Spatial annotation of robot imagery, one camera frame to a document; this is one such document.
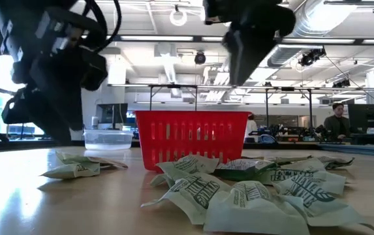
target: wooden table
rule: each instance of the wooden table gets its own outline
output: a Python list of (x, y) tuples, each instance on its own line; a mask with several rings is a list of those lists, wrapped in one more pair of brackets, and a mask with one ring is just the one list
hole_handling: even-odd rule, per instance
[[(100, 176), (75, 180), (50, 180), (38, 176), (59, 165), (54, 149), (0, 153), (0, 234), (202, 234), (171, 202), (140, 208), (160, 198), (165, 185), (148, 183), (154, 172), (144, 170), (139, 149), (96, 152), (84, 148), (61, 151), (87, 156), (112, 157), (127, 163), (127, 170), (102, 171)], [(244, 156), (329, 155), (322, 151), (244, 150)], [(351, 182), (343, 197), (374, 225), (374, 157), (356, 157), (352, 166), (336, 170)], [(360, 225), (311, 228), (311, 234), (373, 234)]]

